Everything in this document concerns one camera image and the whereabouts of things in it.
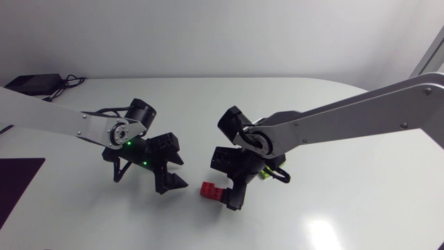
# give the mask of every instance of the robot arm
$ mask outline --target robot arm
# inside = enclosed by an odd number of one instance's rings
[[[252,124],[237,108],[229,109],[218,127],[238,149],[216,148],[211,168],[225,172],[233,188],[220,201],[240,209],[246,185],[264,170],[288,183],[279,168],[285,153],[301,144],[327,142],[421,128],[444,147],[444,75],[424,74],[307,112],[277,112]]]
[[[105,147],[103,159],[114,163],[114,181],[119,182],[132,163],[155,174],[156,192],[188,186],[176,174],[168,173],[167,162],[183,164],[178,155],[177,138],[168,133],[142,139],[156,111],[134,99],[126,108],[104,108],[96,112],[77,112],[53,103],[0,87],[0,122],[26,128],[76,136]],[[119,111],[127,111],[121,117]],[[105,115],[114,112],[116,115]],[[120,169],[120,158],[128,161]]]

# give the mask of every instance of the white table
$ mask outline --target white table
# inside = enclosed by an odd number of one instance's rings
[[[290,184],[253,180],[236,212],[199,195],[202,181],[231,187],[210,169],[214,148],[232,147],[216,126],[231,106],[255,120],[362,92],[308,78],[88,80],[56,103],[94,111],[145,100],[157,111],[148,135],[179,138],[185,164],[169,169],[189,186],[159,195],[138,166],[114,183],[102,147],[13,128],[0,136],[0,157],[46,162],[1,229],[0,249],[435,250],[444,240],[444,153],[422,131],[298,147],[287,154]]]

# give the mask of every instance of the white wall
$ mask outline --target white wall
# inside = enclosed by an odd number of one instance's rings
[[[444,24],[442,0],[3,0],[0,83],[306,76],[374,89],[408,78]]]

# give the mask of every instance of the screw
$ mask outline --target screw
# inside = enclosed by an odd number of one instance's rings
[[[422,90],[422,93],[425,95],[430,95],[432,93],[432,89],[430,87],[426,87],[424,90]]]

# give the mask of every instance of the black cable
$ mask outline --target black cable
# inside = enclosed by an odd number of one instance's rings
[[[2,133],[5,133],[6,131],[10,130],[13,126],[14,126],[14,125],[9,125],[9,126],[3,128],[2,130],[0,130],[0,135],[1,135]]]
[[[96,113],[106,113],[106,112],[114,112],[114,111],[127,111],[133,108],[132,106],[124,107],[124,108],[102,108],[97,110]]]
[[[279,181],[282,181],[283,183],[290,182],[290,174],[285,172],[282,168],[278,167],[277,169],[274,169],[274,171],[280,175],[273,173],[273,171],[269,170],[268,167],[264,168],[264,172],[266,172],[271,177],[273,177]]]
[[[125,166],[123,166],[123,169],[120,169],[119,158],[117,158],[113,163],[114,163],[114,182],[118,183],[122,179],[126,170],[128,170],[128,168],[131,166],[131,162],[127,162]]]
[[[234,118],[236,119],[236,124],[237,124],[237,132],[239,133],[239,135],[241,136],[242,140],[244,140],[244,142],[252,145],[253,147],[257,147],[257,148],[262,148],[262,144],[260,144],[260,142],[255,142],[253,140],[251,140],[244,131],[244,125],[242,124],[241,118],[239,118],[239,115],[235,115]]]

